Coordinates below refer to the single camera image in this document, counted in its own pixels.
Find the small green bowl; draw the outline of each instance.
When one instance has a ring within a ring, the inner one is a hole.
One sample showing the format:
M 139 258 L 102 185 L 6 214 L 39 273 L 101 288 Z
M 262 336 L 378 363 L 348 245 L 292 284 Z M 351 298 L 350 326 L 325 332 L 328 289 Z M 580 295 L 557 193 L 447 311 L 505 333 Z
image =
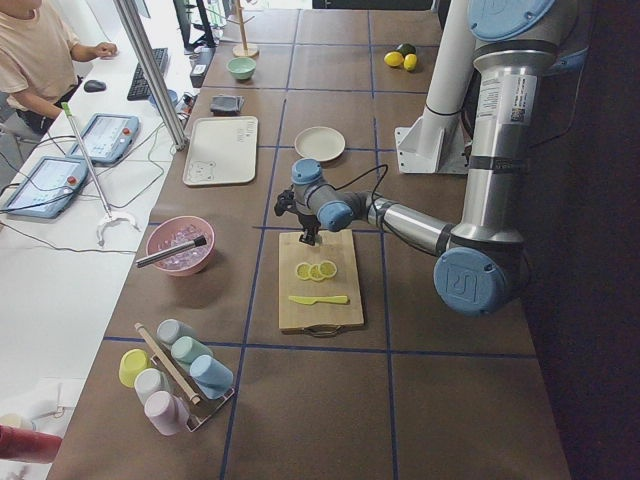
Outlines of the small green bowl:
M 249 80 L 256 71 L 256 61 L 249 57 L 237 57 L 229 60 L 227 70 L 236 80 Z

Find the label sticker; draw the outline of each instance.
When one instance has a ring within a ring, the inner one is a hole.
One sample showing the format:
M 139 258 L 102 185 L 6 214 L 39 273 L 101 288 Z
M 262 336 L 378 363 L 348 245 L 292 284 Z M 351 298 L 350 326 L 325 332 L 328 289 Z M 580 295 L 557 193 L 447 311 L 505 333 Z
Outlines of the label sticker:
M 498 102 L 500 101 L 501 85 L 502 82 L 500 78 L 491 78 L 482 81 L 480 94 L 478 95 L 476 120 L 495 118 L 498 111 Z
M 529 125 L 538 79 L 533 75 L 508 75 L 502 81 L 498 122 Z
M 499 124 L 528 126 L 537 81 L 533 75 L 506 75 L 483 80 L 476 121 L 497 119 Z

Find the computer mouse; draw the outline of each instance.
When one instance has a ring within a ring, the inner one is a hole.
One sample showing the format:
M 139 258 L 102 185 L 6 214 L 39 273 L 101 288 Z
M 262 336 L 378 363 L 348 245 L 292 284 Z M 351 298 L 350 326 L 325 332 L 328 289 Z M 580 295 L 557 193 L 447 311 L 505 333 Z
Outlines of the computer mouse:
M 102 92 L 107 89 L 107 84 L 100 80 L 87 80 L 84 82 L 85 92 Z

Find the red bottle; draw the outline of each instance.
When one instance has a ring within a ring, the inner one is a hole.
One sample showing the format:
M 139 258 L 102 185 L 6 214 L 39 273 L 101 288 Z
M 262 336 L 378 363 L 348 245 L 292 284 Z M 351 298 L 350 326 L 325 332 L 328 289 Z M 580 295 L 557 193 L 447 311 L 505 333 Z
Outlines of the red bottle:
M 0 425 L 0 458 L 29 463 L 51 463 L 62 438 L 48 433 Z

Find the person's hand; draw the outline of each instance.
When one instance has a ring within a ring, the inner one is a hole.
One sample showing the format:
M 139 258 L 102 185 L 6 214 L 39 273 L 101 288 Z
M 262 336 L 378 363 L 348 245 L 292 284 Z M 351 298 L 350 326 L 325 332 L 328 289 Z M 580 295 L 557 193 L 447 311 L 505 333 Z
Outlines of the person's hand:
M 114 57 L 118 53 L 115 43 L 101 42 L 93 47 L 93 53 L 98 58 Z

